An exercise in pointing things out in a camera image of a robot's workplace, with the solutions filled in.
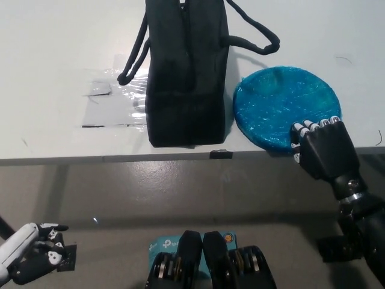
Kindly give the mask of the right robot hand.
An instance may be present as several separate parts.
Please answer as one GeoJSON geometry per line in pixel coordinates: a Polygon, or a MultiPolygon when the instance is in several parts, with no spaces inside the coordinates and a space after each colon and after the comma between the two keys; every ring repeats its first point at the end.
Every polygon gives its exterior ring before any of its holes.
{"type": "Polygon", "coordinates": [[[337,116],[319,122],[295,122],[290,138],[294,160],[315,179],[332,182],[359,171],[356,150],[345,124],[337,116]]]}

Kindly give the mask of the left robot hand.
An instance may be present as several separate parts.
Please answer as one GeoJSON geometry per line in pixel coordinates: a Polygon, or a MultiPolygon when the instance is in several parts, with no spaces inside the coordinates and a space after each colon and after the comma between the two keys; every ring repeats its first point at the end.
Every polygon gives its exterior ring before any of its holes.
{"type": "Polygon", "coordinates": [[[27,223],[1,245],[1,285],[25,285],[54,270],[67,258],[66,225],[27,223]]]}

